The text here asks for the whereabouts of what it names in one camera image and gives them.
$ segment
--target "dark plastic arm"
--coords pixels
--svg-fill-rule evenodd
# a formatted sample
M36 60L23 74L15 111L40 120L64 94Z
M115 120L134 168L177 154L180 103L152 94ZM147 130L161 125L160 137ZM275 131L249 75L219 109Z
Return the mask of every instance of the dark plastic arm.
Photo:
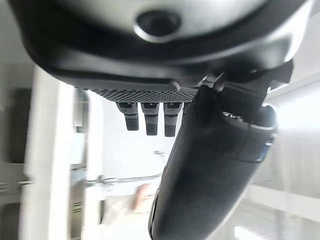
M201 87L183 118L150 215L153 240L205 239L235 208L272 144L271 106L246 123L223 113L216 96Z

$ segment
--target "bright light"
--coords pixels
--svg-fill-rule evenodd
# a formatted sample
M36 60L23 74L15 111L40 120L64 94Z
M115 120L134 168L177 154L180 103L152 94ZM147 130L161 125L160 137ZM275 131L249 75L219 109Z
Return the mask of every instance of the bright light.
M320 129L320 92L280 106L277 111L281 129Z
M254 233L244 229L242 226L234 227L234 236L239 240L264 240Z

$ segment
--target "black plastic housing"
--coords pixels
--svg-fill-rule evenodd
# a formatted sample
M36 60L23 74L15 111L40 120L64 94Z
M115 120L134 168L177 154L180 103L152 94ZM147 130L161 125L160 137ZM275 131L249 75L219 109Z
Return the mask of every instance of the black plastic housing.
M201 87L183 118L150 215L153 240L202 240L239 201L272 144L274 109L247 123L226 116L212 88Z
M77 18L55 0L8 2L24 47L39 66L115 102L129 91L134 101L128 103L189 102L208 74L283 65L302 41L313 3L269 0L227 28L157 44ZM157 100L148 98L159 93Z

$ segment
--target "window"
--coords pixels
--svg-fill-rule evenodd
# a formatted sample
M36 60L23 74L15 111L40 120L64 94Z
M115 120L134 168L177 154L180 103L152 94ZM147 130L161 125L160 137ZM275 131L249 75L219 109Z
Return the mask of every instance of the window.
M254 233L246 230L242 226L234 227L234 236L239 240L264 240L263 238L255 235Z
M279 128L320 129L320 92L278 107Z

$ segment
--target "white wall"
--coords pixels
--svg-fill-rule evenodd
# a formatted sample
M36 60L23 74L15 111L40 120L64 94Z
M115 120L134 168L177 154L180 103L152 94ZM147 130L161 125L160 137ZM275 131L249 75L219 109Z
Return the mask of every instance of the white wall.
M320 72L320 12L309 21L302 44L295 54L292 82L299 81Z
M301 231L301 235L299 236L300 239L320 239L320 225L318 222L302 219L301 229L303 229L303 231Z
M31 88L34 65L22 47L7 1L0 1L0 182L27 180L23 164L8 163L8 110L13 88ZM20 194L2 194L0 204L18 203Z

